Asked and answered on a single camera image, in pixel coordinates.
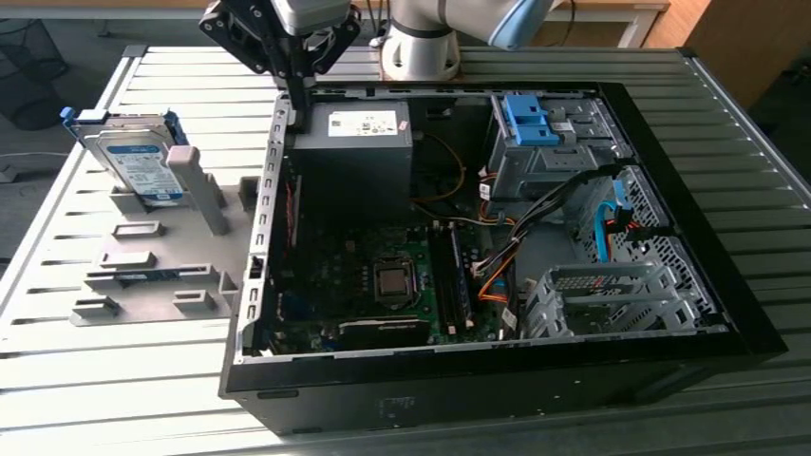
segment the blue drive bay latch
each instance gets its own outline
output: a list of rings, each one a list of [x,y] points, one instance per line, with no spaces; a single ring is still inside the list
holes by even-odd
[[[547,112],[535,95],[506,95],[504,113],[516,132],[518,145],[560,144],[560,137],[548,127]]]

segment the motherboard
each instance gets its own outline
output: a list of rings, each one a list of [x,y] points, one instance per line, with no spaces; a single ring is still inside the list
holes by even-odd
[[[332,352],[495,340],[498,308],[470,282],[479,244],[464,223],[303,233],[268,342]]]

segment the wooden cabinet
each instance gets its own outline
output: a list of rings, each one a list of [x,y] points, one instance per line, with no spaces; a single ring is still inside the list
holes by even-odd
[[[810,40],[810,0],[671,0],[646,48],[691,48],[750,107]]]

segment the ram slot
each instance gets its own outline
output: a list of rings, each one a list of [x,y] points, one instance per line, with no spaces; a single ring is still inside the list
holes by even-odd
[[[458,246],[452,225],[435,225],[428,230],[439,317],[450,335],[472,327],[468,279]]]

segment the yellow wire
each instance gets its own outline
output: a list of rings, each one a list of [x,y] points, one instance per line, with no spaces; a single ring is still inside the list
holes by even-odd
[[[444,193],[443,195],[436,195],[434,197],[424,197],[424,198],[414,199],[414,201],[416,201],[416,202],[431,202],[431,201],[444,200],[446,198],[451,197],[459,191],[462,186],[466,184],[466,164],[462,162],[462,158],[459,157],[459,154],[456,153],[454,148],[450,146],[450,144],[447,142],[443,141],[443,139],[439,136],[432,135],[431,133],[423,133],[423,134],[427,137],[432,138],[439,144],[443,145],[443,147],[447,149],[447,151],[454,156],[454,159],[456,160],[456,164],[459,164],[459,180],[456,181],[456,186],[454,187],[454,189],[450,192]]]

